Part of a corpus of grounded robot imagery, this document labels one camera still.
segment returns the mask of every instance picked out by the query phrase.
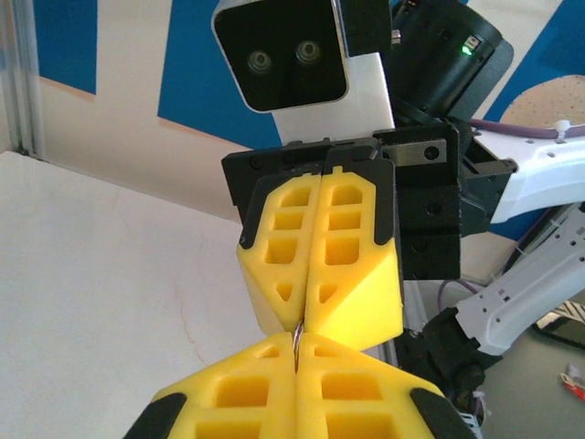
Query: small metal object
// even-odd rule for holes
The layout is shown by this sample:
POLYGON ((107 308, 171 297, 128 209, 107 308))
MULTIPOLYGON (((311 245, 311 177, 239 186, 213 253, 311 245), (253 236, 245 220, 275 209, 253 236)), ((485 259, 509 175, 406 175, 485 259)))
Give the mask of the small metal object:
POLYGON ((402 145, 384 145, 382 152, 395 166, 433 165, 447 162, 445 139, 427 140, 402 145))
POLYGON ((301 320, 292 333, 292 352, 294 354, 294 371, 299 369, 299 347, 301 346, 301 335, 304 331, 304 320, 301 320))
POLYGON ((394 29, 392 31, 392 44, 400 44, 402 40, 402 35, 400 34, 400 29, 394 29))

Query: purple cable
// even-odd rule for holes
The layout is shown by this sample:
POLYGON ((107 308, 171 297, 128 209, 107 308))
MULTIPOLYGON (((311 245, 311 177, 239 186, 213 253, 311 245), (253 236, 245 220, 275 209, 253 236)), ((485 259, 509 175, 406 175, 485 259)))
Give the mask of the purple cable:
POLYGON ((456 282, 457 284, 466 288, 467 291, 469 291, 472 294, 478 293, 477 288, 475 288, 473 285, 469 284, 468 282, 462 281, 461 279, 451 279, 450 281, 442 281, 441 286, 439 286, 439 291, 437 292, 437 307, 439 308, 439 312, 442 311, 442 295, 445 292, 445 287, 451 282, 456 282))
MULTIPOLYGON (((481 119, 472 119, 470 124, 480 130, 513 135, 514 137, 528 137, 533 139, 556 139, 558 137, 558 131, 554 128, 531 128, 528 126, 511 125, 509 123, 483 121, 481 119)), ((581 135, 585 135, 585 125, 571 126, 565 132, 566 139, 581 135)))

